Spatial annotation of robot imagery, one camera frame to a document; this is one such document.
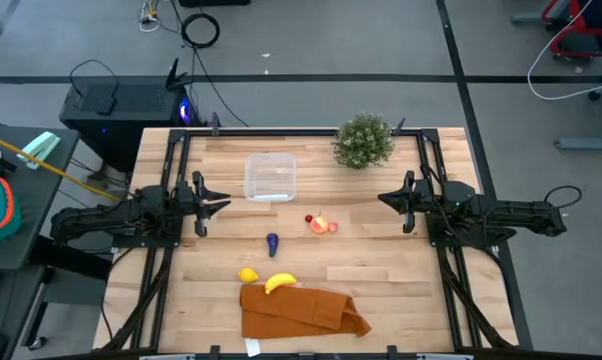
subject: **lemon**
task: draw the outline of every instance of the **lemon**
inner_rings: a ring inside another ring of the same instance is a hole
[[[259,275],[253,268],[243,268],[239,271],[239,279],[245,283],[259,280]]]

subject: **clear plastic container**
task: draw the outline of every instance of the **clear plastic container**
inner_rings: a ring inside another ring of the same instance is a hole
[[[297,192],[297,158],[287,153],[260,153],[245,162],[245,197],[257,202],[284,202]]]

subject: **wooden table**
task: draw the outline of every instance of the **wooden table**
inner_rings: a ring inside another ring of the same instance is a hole
[[[479,189],[464,129],[438,130],[450,180]],[[133,188],[159,184],[168,132],[145,130]],[[430,247],[425,219],[417,215],[415,231],[405,235],[403,218],[377,200],[379,193],[399,189],[408,169],[419,174],[416,140],[396,138],[390,161],[366,170],[337,165],[332,140],[326,136],[192,140],[186,173],[201,171],[206,186],[231,194],[232,204],[207,223],[206,238],[194,234],[194,219],[184,221],[182,246],[174,253],[170,272],[160,351],[205,353],[211,345],[220,345],[223,353],[246,351],[238,298],[242,284],[237,278],[243,267],[256,269],[259,283],[275,273],[290,272],[299,280],[297,286],[348,294],[372,326],[362,338],[346,334],[262,340],[262,352],[385,352],[387,345],[397,345],[400,352],[452,350],[436,252]],[[296,155],[293,201],[270,204],[244,198],[246,157],[266,151]],[[319,212],[339,224],[337,233],[310,231],[304,216]],[[277,255],[269,258],[265,236],[272,232],[281,240]],[[137,303],[145,256],[144,249],[132,251],[110,276],[104,304],[115,332]],[[477,305],[506,340],[516,343],[498,267],[478,251],[465,249],[465,256]],[[465,315],[456,303],[464,342],[469,344]],[[146,316],[142,344],[147,344],[153,314],[148,311]],[[95,346],[107,340],[101,321]]]

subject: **potted plant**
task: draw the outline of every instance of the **potted plant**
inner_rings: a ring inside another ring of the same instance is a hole
[[[360,113],[339,129],[332,145],[334,159],[341,165],[352,169],[380,166],[394,150],[392,128],[381,115]]]

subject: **brown cloth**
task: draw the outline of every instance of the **brown cloth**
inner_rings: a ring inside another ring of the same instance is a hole
[[[244,285],[240,303],[246,338],[363,336],[371,330],[351,297],[323,290],[282,286],[266,295],[263,285]]]

